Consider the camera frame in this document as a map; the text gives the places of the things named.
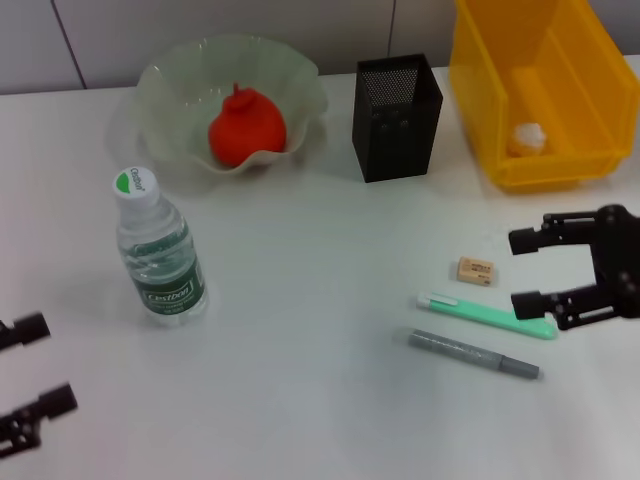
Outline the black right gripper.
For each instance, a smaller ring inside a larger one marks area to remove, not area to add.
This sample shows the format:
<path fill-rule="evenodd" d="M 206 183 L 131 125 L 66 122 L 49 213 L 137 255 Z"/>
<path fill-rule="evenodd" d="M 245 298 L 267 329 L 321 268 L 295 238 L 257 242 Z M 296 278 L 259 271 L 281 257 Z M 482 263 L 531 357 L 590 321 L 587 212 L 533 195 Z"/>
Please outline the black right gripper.
<path fill-rule="evenodd" d="M 618 315 L 639 317 L 639 218 L 622 205 L 595 211 L 547 213 L 539 230 L 513 230 L 508 234 L 513 255 L 538 252 L 561 245 L 592 245 L 597 285 L 562 292 L 539 291 L 511 296 L 518 320 L 550 314 L 557 328 L 573 328 L 610 320 Z"/>

